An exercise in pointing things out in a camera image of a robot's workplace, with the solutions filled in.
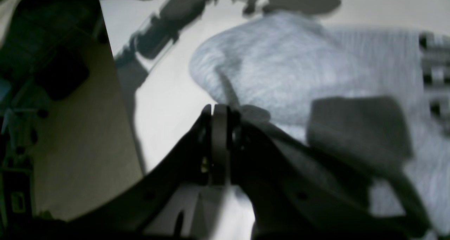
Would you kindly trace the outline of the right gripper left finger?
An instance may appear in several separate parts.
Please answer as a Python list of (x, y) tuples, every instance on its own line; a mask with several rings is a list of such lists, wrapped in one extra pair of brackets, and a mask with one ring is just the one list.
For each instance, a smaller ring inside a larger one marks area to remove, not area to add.
[(212, 106), (151, 173), (103, 206), (69, 222), (70, 238), (80, 240), (175, 240), (178, 235), (146, 235), (145, 228), (185, 182), (205, 184), (212, 153)]

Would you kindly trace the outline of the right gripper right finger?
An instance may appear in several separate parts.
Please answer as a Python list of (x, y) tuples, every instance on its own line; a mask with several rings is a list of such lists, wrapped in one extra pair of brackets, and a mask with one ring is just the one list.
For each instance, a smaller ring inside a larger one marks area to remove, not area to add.
[(256, 240), (411, 240), (431, 224), (423, 208), (400, 199), (403, 216), (379, 217), (300, 173), (271, 139), (220, 105), (221, 183), (248, 195)]

